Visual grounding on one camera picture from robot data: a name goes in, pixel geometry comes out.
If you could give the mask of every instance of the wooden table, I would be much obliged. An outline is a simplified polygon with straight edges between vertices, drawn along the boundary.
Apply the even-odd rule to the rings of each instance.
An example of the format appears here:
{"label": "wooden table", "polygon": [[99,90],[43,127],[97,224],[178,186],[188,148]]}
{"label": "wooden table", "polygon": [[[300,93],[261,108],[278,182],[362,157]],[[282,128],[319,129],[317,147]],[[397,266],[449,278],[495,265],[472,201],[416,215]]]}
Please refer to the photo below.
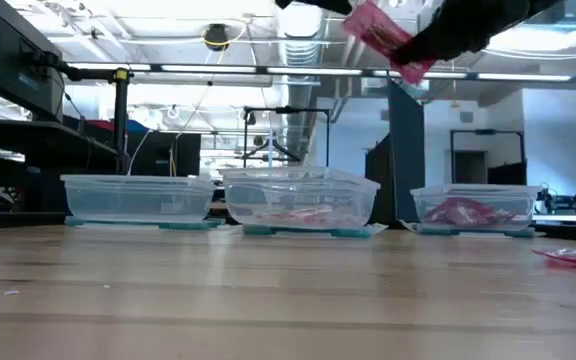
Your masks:
{"label": "wooden table", "polygon": [[0,359],[574,359],[547,239],[0,229]]}

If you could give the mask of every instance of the ceiling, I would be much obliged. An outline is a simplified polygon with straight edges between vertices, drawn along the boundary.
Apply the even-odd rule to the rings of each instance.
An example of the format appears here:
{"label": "ceiling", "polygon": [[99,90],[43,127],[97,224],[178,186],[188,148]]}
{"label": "ceiling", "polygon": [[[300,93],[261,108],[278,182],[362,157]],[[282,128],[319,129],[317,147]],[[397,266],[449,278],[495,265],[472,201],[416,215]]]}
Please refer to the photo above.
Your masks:
{"label": "ceiling", "polygon": [[[294,63],[295,49],[297,52],[311,51],[316,47],[319,61],[313,66],[388,66],[387,61],[370,48],[350,41],[341,28],[343,17],[334,13],[321,13],[321,21],[315,24],[319,29],[316,36],[287,42],[285,34],[307,32],[313,26],[312,21],[307,20],[311,12],[300,10],[303,12],[297,12],[297,15],[281,12],[273,0],[7,1],[53,41],[68,62],[285,65],[288,61],[290,65],[291,49]],[[380,0],[378,3],[398,25],[414,34],[429,23],[441,1]],[[523,30],[511,31],[496,38],[488,52],[464,54],[451,62],[438,62],[434,70],[576,75],[576,40],[571,42],[571,36],[566,38],[566,43],[573,46],[570,49],[544,50],[544,46],[552,47],[558,43],[558,38],[544,37],[543,32],[533,31],[535,28],[555,29],[567,34],[576,30],[576,0],[565,1],[548,14],[539,16],[539,19],[520,25]],[[238,39],[223,54],[209,50],[203,43],[202,34],[211,23],[226,24],[229,38]],[[508,44],[511,47],[517,45],[520,50],[508,49]],[[530,51],[531,46],[542,50]],[[214,81],[215,86],[208,88],[206,83],[209,80]],[[133,117],[154,128],[173,131],[181,128],[240,130],[243,106],[289,104],[291,100],[288,95],[296,87],[312,89],[313,96],[329,99],[330,104],[334,104],[332,98],[350,95],[353,98],[350,106],[354,112],[360,112],[357,109],[362,106],[370,108],[375,98],[383,98],[385,94],[363,91],[361,79],[351,82],[327,77],[304,81],[291,77],[253,75],[138,73],[130,88],[129,105]],[[522,85],[433,80],[426,82],[423,89],[418,89],[418,96],[426,100],[477,100],[487,105],[518,86]],[[97,118],[108,119],[112,116],[114,94],[111,86],[70,84],[67,91],[78,108],[93,109]],[[86,96],[86,93],[97,95]],[[0,101],[0,117],[25,116],[22,110]],[[259,131],[273,127],[280,136],[289,137],[290,129],[312,127],[311,123],[316,118],[298,123],[290,117],[271,114],[268,119],[259,122]],[[305,137],[305,140],[298,140],[306,144],[300,149],[305,149],[309,132],[293,131],[292,134]]]}

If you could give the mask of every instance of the plastic container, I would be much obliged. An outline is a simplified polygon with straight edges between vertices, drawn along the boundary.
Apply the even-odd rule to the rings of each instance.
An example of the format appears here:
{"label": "plastic container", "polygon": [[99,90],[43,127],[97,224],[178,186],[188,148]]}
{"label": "plastic container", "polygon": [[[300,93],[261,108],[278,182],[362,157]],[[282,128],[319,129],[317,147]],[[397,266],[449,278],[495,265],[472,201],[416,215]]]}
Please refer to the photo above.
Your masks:
{"label": "plastic container", "polygon": [[[358,37],[372,49],[389,58],[394,49],[407,43],[412,36],[399,27],[373,1],[364,1],[342,23],[344,30]],[[418,84],[424,74],[434,65],[435,60],[399,66],[390,62],[390,66],[411,84]]]}
{"label": "plastic container", "polygon": [[454,184],[412,190],[427,229],[522,230],[532,221],[538,186]]}
{"label": "plastic container", "polygon": [[68,207],[81,220],[135,223],[202,221],[215,186],[198,178],[62,175]]}
{"label": "plastic container", "polygon": [[219,170],[230,215],[245,225],[297,229],[362,227],[380,185],[330,168]]}

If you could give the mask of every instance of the desk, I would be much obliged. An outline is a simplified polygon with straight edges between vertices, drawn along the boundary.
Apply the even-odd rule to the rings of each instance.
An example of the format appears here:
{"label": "desk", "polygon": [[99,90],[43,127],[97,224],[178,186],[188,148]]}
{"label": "desk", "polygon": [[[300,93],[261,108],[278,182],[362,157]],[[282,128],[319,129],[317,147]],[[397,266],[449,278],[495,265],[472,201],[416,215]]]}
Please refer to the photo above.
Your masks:
{"label": "desk", "polygon": [[0,229],[0,359],[576,359],[533,246],[576,243]]}

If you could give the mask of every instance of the transparent storage box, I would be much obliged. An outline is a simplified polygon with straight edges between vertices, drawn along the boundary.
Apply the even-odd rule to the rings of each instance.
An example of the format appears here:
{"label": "transparent storage box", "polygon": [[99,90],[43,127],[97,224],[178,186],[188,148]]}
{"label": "transparent storage box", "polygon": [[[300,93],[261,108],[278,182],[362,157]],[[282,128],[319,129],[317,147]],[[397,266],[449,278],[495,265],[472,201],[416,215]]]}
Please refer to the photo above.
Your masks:
{"label": "transparent storage box", "polygon": [[215,186],[198,178],[62,175],[72,214],[89,221],[191,223],[202,221]]}
{"label": "transparent storage box", "polygon": [[538,186],[453,184],[411,190],[426,229],[522,230],[532,220]]}
{"label": "transparent storage box", "polygon": [[330,168],[219,170],[231,216],[246,225],[299,229],[359,228],[380,185]]}

